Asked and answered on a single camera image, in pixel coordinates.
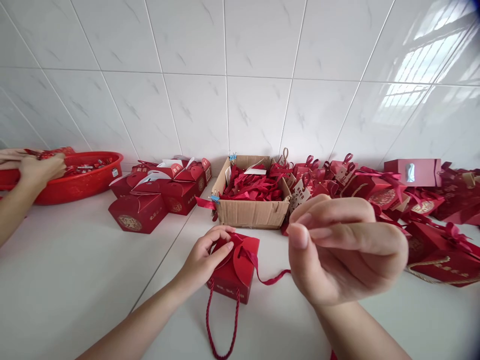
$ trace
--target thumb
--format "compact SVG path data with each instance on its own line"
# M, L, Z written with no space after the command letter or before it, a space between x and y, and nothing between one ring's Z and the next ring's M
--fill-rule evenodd
M288 259L291 272L299 280L309 282L323 274L317 247L302 224L292 223L288 227Z
M234 243L229 241L225 245L223 245L221 248L219 248L217 251L215 251L212 255L208 257L208 264L212 266L213 268L216 268L218 264L222 262L223 259L227 257L228 254L230 254L230 251L234 248Z

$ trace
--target gold emblem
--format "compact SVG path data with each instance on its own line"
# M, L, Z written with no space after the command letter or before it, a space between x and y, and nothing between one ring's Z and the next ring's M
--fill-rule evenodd
M203 177L200 178L198 181L198 190L202 191L205 187L205 180Z
M424 201L421 204L417 204L411 208L412 211L418 214L425 214L428 213L430 210L434 208L435 204L431 201Z
M372 204L384 206L390 204L394 198L395 189L385 189L374 193L372 196L370 196L368 201Z
M133 231L142 230L142 224L131 216L120 215L118 217L118 222L122 224L124 227L126 227L127 229L130 229Z
M179 213L182 211L182 204L175 200L173 197L167 197L166 201L170 205L171 210L174 213Z

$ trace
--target stack of gift boxes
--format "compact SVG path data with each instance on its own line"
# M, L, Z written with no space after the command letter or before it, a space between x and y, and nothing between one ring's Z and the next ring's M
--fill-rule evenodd
M206 158L177 156L160 164L139 163L110 184L117 199L108 211L127 232L150 234L167 213L187 215L212 179Z

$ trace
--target red ribbon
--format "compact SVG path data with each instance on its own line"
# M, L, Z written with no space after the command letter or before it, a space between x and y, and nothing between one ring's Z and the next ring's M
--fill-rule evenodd
M380 172L372 168L362 166L360 171L355 173L356 176L370 176L374 178L380 178L391 185L395 190L395 194L399 200L402 200L402 192L400 191L399 180L402 178L402 175L397 172Z

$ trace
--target white wall tile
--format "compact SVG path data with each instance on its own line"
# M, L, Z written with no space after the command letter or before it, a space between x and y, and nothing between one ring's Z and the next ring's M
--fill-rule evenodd
M105 72L140 159L161 162L181 153L162 74Z
M480 21L465 36L437 82L480 86Z
M480 87L433 86L384 161L411 158L450 161L461 159L462 153L466 159L478 157L478 140L469 136L480 134L479 114ZM451 159L445 157L448 154L453 154Z
M43 68L98 69L70 0L2 0Z
M228 128L233 152L278 155L290 82L290 79L228 77Z
M90 150L42 70L0 68L0 86L50 148Z
M0 67L39 67L1 3L0 48Z
M428 89L428 85L362 82L330 160L352 153L355 161L377 168Z
M225 75L222 0L147 0L164 73Z
M288 148L289 161L305 162L307 155L328 160L358 84L293 80L280 146Z
M73 0L102 70L160 73L145 0Z
M2 89L0 89L0 134L12 148L48 149Z
M228 155L224 76L165 74L183 155L207 158L219 169Z
M395 1L363 80L432 83L475 18L469 0Z
M359 81L393 0L309 0L295 78Z
M291 78L303 0L225 0L228 75Z
M47 70L46 74L93 151L121 153L128 163L138 160L101 72Z

